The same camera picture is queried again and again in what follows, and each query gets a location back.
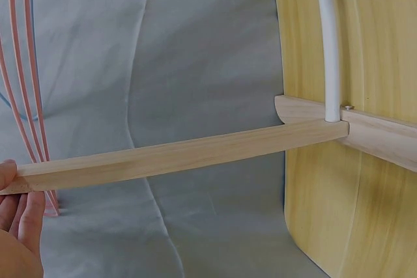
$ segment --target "white rod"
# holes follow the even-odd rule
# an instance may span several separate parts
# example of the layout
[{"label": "white rod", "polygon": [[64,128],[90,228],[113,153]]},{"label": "white rod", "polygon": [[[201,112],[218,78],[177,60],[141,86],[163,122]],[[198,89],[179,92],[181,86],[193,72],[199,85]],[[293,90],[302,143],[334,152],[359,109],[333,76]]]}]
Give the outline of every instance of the white rod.
[{"label": "white rod", "polygon": [[333,0],[319,0],[321,30],[323,32],[324,79],[326,89],[327,122],[340,121],[340,73],[338,25]]}]

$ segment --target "wood edge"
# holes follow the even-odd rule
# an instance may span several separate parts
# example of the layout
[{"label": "wood edge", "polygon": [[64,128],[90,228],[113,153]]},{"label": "wood edge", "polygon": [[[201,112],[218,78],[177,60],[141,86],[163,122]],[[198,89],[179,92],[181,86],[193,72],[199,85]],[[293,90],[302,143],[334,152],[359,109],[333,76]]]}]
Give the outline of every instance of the wood edge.
[{"label": "wood edge", "polygon": [[349,123],[324,120],[259,128],[83,158],[25,165],[0,195],[69,189],[187,171],[346,137]]},{"label": "wood edge", "polygon": [[[324,104],[319,102],[288,96],[274,100],[276,112],[286,124],[324,118]],[[341,119],[350,124],[350,133],[338,140],[340,143],[417,172],[417,153],[413,155],[417,151],[417,124],[346,109],[341,110]],[[377,144],[383,141],[381,134],[391,140],[390,144]]]}]

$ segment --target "finger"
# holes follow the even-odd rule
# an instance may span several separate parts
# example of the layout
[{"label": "finger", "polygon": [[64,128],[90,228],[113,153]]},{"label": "finger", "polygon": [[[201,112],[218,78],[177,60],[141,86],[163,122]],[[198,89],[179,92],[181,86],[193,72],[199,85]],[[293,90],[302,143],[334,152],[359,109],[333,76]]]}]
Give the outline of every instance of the finger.
[{"label": "finger", "polygon": [[25,211],[20,218],[18,240],[40,259],[40,233],[45,211],[45,193],[30,192]]},{"label": "finger", "polygon": [[18,167],[13,160],[6,160],[0,164],[0,190],[10,185],[17,172]]},{"label": "finger", "polygon": [[23,212],[26,209],[26,204],[27,204],[27,194],[23,194],[20,196],[18,209],[16,211],[16,215],[14,216],[12,226],[10,227],[10,230],[9,230],[9,233],[13,235],[16,239],[18,238],[20,219],[22,218]]},{"label": "finger", "polygon": [[8,195],[0,204],[0,229],[9,231],[16,210],[18,209],[20,195]]}]

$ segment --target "white fabric backdrop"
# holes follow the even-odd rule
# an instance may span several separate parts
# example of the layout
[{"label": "white fabric backdrop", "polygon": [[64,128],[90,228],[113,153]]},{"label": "white fabric backdrop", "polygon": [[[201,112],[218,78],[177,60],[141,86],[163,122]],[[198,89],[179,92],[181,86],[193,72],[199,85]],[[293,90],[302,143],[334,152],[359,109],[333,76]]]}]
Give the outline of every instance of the white fabric backdrop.
[{"label": "white fabric backdrop", "polygon": [[[35,0],[35,26],[53,159],[279,124],[275,0]],[[0,123],[0,156],[28,163],[3,104]],[[326,277],[285,227],[283,154],[59,198],[46,277]]]}]

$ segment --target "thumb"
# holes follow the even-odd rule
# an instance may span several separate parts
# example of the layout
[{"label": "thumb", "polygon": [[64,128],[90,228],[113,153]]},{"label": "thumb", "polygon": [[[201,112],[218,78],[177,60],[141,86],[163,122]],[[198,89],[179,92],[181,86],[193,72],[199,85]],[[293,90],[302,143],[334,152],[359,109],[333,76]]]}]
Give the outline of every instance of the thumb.
[{"label": "thumb", "polygon": [[0,163],[0,190],[5,189],[12,182],[18,172],[18,166],[13,160]]}]

